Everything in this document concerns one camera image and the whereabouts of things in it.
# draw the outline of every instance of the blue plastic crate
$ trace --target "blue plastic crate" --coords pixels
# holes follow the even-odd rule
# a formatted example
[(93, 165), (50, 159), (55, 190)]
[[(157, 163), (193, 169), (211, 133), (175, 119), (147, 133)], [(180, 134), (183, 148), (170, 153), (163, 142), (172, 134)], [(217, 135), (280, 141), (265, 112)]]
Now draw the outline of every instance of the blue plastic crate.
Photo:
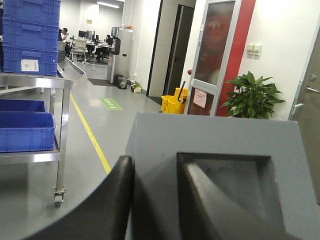
[(4, 0), (3, 17), (58, 27), (61, 0)]
[(0, 111), (0, 152), (53, 150), (55, 121), (47, 112)]
[(0, 72), (2, 72), (2, 68), (4, 67), (4, 49), (2, 42), (0, 42)]
[(58, 51), (3, 46), (3, 71), (37, 75), (57, 75)]
[(3, 46), (58, 51), (59, 27), (3, 19)]
[(47, 112), (42, 100), (0, 99), (0, 111)]

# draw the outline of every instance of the red door frame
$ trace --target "red door frame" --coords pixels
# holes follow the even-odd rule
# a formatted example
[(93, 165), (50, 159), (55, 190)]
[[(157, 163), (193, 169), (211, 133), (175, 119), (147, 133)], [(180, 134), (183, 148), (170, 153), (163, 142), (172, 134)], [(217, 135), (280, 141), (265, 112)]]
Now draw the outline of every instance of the red door frame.
[(228, 107), (221, 105), (227, 100), (228, 95), (226, 92), (230, 92), (227, 89), (231, 84), (226, 83), (228, 80), (232, 80), (238, 76), (241, 60), (243, 58), (244, 50), (246, 47), (247, 36), (249, 27), (254, 12), (256, 0), (242, 0), (238, 21), (235, 27), (235, 33), (232, 41), (229, 60), (226, 67), (226, 72), (223, 80), (223, 85), (220, 93), (219, 103), (216, 110), (216, 116), (226, 117), (228, 115)]

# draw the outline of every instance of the gray door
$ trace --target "gray door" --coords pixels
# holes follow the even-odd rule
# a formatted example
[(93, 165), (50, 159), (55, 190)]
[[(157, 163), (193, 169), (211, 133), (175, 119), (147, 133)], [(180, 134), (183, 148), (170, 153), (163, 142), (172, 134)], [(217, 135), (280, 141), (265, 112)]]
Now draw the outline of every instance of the gray door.
[(320, 204), (320, 34), (293, 108), (300, 127), (317, 202)]
[(164, 87), (163, 95), (174, 95), (176, 88), (180, 87), (193, 15), (194, 9), (192, 7), (178, 6), (165, 79), (167, 87)]

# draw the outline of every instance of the potted plant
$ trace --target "potted plant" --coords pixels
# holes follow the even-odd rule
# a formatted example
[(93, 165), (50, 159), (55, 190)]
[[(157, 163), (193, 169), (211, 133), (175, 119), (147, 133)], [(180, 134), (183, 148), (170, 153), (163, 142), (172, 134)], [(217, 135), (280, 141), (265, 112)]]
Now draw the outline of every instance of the potted plant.
[(227, 89), (235, 87), (236, 91), (226, 94), (227, 101), (222, 106), (228, 107), (228, 116), (236, 118), (269, 119), (274, 112), (275, 104), (283, 103), (276, 97), (278, 93), (274, 83), (264, 84), (264, 81), (272, 77), (255, 79), (254, 75), (248, 71), (247, 74), (237, 76), (233, 80), (227, 81), (232, 85)]

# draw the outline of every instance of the stainless steel cart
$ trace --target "stainless steel cart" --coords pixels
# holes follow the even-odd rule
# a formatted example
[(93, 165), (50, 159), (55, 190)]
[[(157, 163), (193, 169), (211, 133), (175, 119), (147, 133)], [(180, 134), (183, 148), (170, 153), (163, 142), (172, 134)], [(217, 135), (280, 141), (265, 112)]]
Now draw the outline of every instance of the stainless steel cart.
[(69, 103), (72, 81), (66, 78), (18, 73), (0, 73), (0, 86), (48, 88), (50, 89), (49, 112), (54, 114), (56, 89), (62, 89), (61, 122), (55, 133), (55, 146), (48, 151), (4, 152), (0, 153), (0, 165), (58, 161), (56, 186), (53, 187), (54, 204), (60, 207), (67, 191), (63, 184), (67, 145)]

